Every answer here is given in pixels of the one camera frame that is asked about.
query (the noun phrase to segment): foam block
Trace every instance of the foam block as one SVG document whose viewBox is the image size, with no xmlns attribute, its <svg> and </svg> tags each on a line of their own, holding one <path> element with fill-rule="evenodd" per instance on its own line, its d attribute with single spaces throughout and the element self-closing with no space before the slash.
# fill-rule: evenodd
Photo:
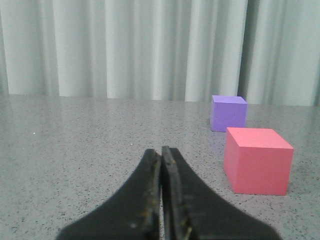
<svg viewBox="0 0 320 240">
<path fill-rule="evenodd" d="M 225 132 L 227 127 L 246 126 L 247 102 L 240 96 L 213 95 L 211 101 L 211 130 Z"/>
<path fill-rule="evenodd" d="M 293 153 L 272 129 L 228 127 L 223 167 L 235 193 L 285 195 Z"/>
</svg>

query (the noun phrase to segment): pink cube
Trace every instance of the pink cube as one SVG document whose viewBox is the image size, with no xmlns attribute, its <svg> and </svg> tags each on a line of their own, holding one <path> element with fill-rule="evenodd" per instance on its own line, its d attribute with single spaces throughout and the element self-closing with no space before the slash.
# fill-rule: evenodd
<svg viewBox="0 0 320 240">
<path fill-rule="evenodd" d="M 235 193 L 286 195 L 293 153 L 272 129 L 227 127 L 224 171 Z"/>
</svg>

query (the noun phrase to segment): curtain fold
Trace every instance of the curtain fold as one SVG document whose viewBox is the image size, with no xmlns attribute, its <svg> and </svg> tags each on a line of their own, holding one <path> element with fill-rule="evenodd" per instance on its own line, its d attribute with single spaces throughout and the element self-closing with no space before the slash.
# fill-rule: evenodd
<svg viewBox="0 0 320 240">
<path fill-rule="evenodd" d="M 320 102 L 318 0 L 1 0 L 0 94 Z"/>
</svg>

